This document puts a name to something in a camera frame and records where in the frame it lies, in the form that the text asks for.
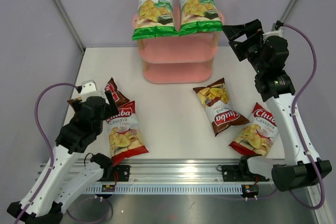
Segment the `green chips bag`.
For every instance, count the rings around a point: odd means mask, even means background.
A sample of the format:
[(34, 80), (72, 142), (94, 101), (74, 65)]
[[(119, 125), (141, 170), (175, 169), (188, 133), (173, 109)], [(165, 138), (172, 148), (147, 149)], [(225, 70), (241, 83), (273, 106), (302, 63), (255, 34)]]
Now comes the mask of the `green chips bag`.
[(221, 31), (223, 23), (214, 0), (180, 0), (180, 6), (180, 36)]
[(173, 0), (139, 0), (133, 40), (177, 35)]

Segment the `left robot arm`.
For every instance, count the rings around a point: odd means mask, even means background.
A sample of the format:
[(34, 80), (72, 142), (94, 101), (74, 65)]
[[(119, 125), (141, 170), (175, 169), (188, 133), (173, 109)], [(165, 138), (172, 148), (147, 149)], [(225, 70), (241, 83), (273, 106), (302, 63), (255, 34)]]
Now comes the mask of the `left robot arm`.
[(75, 114), (61, 128), (50, 161), (35, 185), (21, 201), (7, 208), (16, 223), (60, 223), (69, 206), (90, 184), (113, 176), (112, 159), (97, 153), (68, 184), (62, 184), (73, 164), (102, 133), (103, 122), (119, 113), (111, 92), (105, 95), (74, 102)]

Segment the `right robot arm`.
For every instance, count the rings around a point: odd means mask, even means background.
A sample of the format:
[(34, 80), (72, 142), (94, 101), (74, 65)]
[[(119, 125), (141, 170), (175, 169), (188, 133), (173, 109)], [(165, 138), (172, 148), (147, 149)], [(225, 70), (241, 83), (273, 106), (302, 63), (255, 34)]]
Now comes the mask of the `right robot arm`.
[(255, 19), (242, 25), (224, 25), (222, 30), (238, 60), (248, 60), (255, 70), (255, 87), (275, 120), (285, 153), (284, 164), (261, 156), (248, 157), (238, 167), (239, 176), (250, 180), (258, 174), (271, 179), (279, 191), (289, 191), (323, 181), (332, 165), (321, 159), (301, 119), (299, 94), (284, 71), (289, 50), (282, 26), (276, 22), (275, 30), (265, 33), (260, 20)]

